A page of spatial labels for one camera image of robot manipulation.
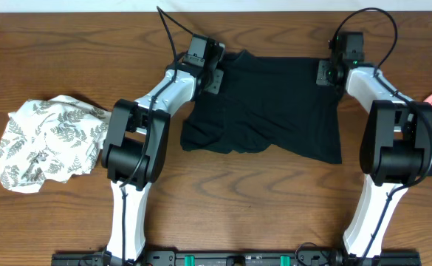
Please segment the black t-shirt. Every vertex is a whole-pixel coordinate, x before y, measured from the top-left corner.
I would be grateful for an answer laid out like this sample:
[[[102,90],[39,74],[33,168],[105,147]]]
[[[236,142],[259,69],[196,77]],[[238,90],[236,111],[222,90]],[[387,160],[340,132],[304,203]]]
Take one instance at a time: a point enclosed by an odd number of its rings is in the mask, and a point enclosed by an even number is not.
[[[333,86],[316,83],[319,59],[227,54],[217,94],[202,93],[182,125],[185,151],[259,153],[271,145],[329,164],[342,162]]]

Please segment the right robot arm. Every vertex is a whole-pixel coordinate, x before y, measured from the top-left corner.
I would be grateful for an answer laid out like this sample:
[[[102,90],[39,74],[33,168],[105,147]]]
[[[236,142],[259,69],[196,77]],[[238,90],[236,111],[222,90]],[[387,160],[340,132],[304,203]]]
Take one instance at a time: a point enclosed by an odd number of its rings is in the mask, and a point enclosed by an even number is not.
[[[364,61],[363,34],[337,33],[316,83],[333,85],[368,112],[360,146],[365,175],[354,218],[343,235],[346,262],[377,265],[394,210],[432,166],[432,106],[401,93],[382,71]]]

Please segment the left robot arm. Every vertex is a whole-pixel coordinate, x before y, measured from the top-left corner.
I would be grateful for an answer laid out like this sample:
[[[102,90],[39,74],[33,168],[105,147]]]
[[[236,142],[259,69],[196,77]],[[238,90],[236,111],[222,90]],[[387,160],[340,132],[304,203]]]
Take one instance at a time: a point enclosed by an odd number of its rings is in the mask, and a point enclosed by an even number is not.
[[[114,199],[112,233],[103,265],[136,265],[145,247],[145,213],[151,185],[165,164],[171,118],[201,92],[219,91],[225,45],[194,34],[187,52],[174,58],[146,95],[114,105],[102,150],[102,166]]]

